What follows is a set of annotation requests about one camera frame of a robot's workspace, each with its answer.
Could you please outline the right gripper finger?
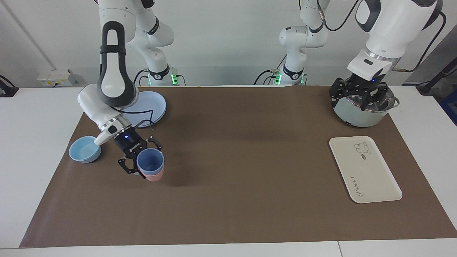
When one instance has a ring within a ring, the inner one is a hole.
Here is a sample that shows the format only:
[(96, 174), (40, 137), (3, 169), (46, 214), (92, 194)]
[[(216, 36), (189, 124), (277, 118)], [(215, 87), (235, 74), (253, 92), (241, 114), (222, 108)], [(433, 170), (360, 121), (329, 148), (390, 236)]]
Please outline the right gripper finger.
[[(119, 159), (119, 166), (121, 166), (122, 169), (124, 169), (124, 171), (127, 172), (127, 174), (134, 174), (134, 175), (140, 175), (141, 172), (138, 168), (138, 164), (137, 164), (137, 156), (138, 155), (133, 155), (132, 158), (127, 158), (127, 157), (124, 157), (124, 158), (121, 158)], [(126, 162), (127, 160), (130, 160), (132, 161), (132, 167), (129, 167), (127, 166)]]
[(149, 137), (147, 137), (147, 139), (145, 139), (145, 142), (146, 142), (146, 148), (155, 148), (157, 150), (162, 150), (162, 148), (163, 148), (162, 144), (153, 135), (150, 135)]

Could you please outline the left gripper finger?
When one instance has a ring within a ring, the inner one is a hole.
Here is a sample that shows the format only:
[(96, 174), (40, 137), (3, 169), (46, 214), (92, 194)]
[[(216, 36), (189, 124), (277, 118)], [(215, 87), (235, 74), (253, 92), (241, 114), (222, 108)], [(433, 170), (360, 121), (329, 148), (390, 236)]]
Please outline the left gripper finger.
[(387, 100), (387, 93), (389, 88), (387, 83), (382, 82), (377, 89), (366, 96), (362, 102), (362, 111), (383, 111), (387, 109), (389, 101)]
[(352, 92), (352, 85), (350, 78), (346, 80), (342, 78), (336, 78), (329, 89), (329, 96), (331, 98), (331, 105), (333, 108), (336, 107), (338, 101)]

